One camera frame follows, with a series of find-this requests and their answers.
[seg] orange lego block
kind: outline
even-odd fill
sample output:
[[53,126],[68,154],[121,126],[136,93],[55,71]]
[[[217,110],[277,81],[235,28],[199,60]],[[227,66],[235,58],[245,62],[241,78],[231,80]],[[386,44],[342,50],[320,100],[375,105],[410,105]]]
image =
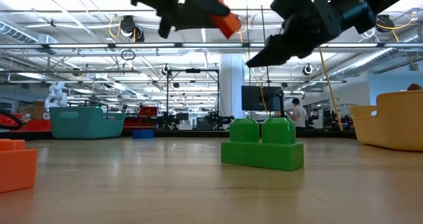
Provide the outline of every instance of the orange lego block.
[[229,13],[226,17],[220,17],[211,15],[211,20],[214,22],[214,24],[222,31],[223,35],[225,35],[226,39],[229,39],[234,33],[239,31],[241,28],[241,22],[239,21],[238,17],[234,15],[233,13]]
[[24,140],[0,139],[0,193],[35,185],[37,150]]

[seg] white shirt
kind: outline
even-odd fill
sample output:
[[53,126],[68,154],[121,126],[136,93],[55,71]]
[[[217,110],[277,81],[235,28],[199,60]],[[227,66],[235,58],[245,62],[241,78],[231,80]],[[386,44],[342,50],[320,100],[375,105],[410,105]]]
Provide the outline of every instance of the white shirt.
[[305,121],[309,119],[307,111],[302,106],[296,106],[292,109],[293,120],[297,128],[305,128]]

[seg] wooden floor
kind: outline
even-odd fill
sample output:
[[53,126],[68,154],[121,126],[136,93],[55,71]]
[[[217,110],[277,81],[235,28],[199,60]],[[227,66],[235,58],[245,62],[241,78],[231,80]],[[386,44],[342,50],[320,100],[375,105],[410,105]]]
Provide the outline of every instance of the wooden floor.
[[34,189],[0,223],[423,223],[423,153],[300,139],[295,172],[221,165],[224,139],[33,141]]

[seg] white pillar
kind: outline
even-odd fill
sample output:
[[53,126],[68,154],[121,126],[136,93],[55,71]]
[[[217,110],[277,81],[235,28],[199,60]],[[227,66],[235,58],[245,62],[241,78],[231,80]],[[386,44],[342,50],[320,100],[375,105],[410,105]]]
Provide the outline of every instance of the white pillar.
[[223,116],[244,118],[241,87],[244,85],[244,61],[242,54],[220,55],[220,102]]

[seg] blue object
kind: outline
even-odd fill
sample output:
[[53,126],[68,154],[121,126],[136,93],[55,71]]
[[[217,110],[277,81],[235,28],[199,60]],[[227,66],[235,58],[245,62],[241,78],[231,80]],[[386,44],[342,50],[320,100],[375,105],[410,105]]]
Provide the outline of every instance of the blue object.
[[119,137],[125,114],[103,113],[100,108],[50,108],[52,134],[56,139]]
[[132,132],[132,139],[151,139],[154,138],[153,130],[136,130]]

